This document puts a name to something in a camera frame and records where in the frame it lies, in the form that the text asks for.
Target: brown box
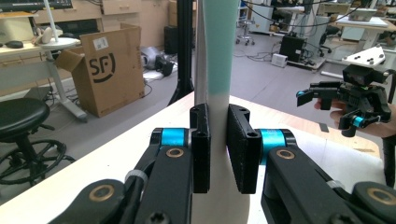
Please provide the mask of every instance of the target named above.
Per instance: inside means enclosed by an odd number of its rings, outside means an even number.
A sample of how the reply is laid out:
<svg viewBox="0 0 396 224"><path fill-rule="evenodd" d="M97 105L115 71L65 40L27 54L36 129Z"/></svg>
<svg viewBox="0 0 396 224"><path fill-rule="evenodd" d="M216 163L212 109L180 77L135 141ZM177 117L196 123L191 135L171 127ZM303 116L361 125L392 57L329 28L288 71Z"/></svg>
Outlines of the brown box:
<svg viewBox="0 0 396 224"><path fill-rule="evenodd" d="M63 50L56 65L72 73L83 109L100 118L144 95L140 27L80 38L82 47Z"/></svg>
<svg viewBox="0 0 396 224"><path fill-rule="evenodd" d="M197 2L192 2L192 27L196 26ZM169 25L177 26L177 1L169 0Z"/></svg>

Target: gray floor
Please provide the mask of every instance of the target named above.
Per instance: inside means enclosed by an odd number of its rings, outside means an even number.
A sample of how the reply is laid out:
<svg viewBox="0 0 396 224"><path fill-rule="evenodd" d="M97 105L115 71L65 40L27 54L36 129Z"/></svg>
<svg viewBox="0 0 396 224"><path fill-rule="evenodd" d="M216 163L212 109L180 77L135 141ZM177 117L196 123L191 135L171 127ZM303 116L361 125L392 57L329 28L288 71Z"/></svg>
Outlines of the gray floor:
<svg viewBox="0 0 396 224"><path fill-rule="evenodd" d="M333 127L328 111L315 110L313 103L297 107L295 94L297 91L307 89L311 82L337 80L333 77L322 76L319 71L323 69L334 73L341 73L343 65L325 63L316 73L294 66L286 66L285 68L276 67L269 62L264 62L260 57L265 55L265 53L261 52L277 51L279 45L274 48L273 45L280 41L280 38L269 35L252 36L255 37L256 45L245 46L244 44L239 44L235 46L231 94L304 119L326 123ZM354 46L345 45L339 47L336 49L339 51L332 55L326 55L326 57L339 57L338 54L340 51L349 51L351 48L353 50ZM252 60L248 56L257 57L255 57L255 60ZM99 119L89 115L88 123L83 123L75 119L62 106L52 105L51 114L45 123L54 126L56 131L40 130L38 133L31 135L31 139L57 139L67 144L68 155L79 159L119 134L133 128L144 119L164 109L169 103L176 84L177 72L161 80L151 80L149 86L146 87L146 93L150 92L149 95L103 118ZM69 84L65 84L65 88L67 90L73 90L73 83L69 81ZM379 139L364 136L381 144ZM9 148L12 146L1 144L0 147ZM67 162L62 162L51 174L56 173L67 164ZM29 189L28 184L14 186L0 185L0 204L7 202L27 189Z"/></svg>

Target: white box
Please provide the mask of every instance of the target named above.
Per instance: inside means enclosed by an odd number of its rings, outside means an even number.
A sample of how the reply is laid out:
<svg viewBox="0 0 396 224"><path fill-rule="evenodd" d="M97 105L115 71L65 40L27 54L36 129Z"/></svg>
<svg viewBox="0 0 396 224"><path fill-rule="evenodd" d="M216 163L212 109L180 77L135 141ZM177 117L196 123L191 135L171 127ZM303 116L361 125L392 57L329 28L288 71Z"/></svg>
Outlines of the white box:
<svg viewBox="0 0 396 224"><path fill-rule="evenodd" d="M0 19L0 43L10 40L32 40L33 30L29 18L3 18Z"/></svg>
<svg viewBox="0 0 396 224"><path fill-rule="evenodd" d="M278 67L285 67L288 63L288 56L281 55L281 54L274 54L271 64L278 66Z"/></svg>

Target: human hand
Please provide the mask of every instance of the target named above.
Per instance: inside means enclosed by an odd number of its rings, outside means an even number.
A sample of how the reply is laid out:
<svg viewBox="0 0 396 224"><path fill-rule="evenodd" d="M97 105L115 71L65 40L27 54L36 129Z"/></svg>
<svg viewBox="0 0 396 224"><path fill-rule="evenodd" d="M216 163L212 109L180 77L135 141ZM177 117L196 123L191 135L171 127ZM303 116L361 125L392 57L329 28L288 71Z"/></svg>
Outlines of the human hand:
<svg viewBox="0 0 396 224"><path fill-rule="evenodd" d="M321 99L314 104L315 109L320 109ZM358 131L368 133L377 137L389 137L396 134L396 105L388 104L391 111L390 121L388 123L378 122L372 123L364 129L357 128ZM341 101L333 100L332 108L336 108L330 113L330 118L334 120L334 125L338 128L340 118L345 115L347 105Z"/></svg>

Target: black pole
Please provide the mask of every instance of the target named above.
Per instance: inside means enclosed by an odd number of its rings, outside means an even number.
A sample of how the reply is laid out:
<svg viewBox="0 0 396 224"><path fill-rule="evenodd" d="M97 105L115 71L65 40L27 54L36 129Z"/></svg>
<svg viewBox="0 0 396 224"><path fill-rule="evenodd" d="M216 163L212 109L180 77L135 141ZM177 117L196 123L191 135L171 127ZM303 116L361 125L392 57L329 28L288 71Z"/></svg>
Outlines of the black pole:
<svg viewBox="0 0 396 224"><path fill-rule="evenodd" d="M191 80L192 0L177 1L177 87L168 105L194 91Z"/></svg>

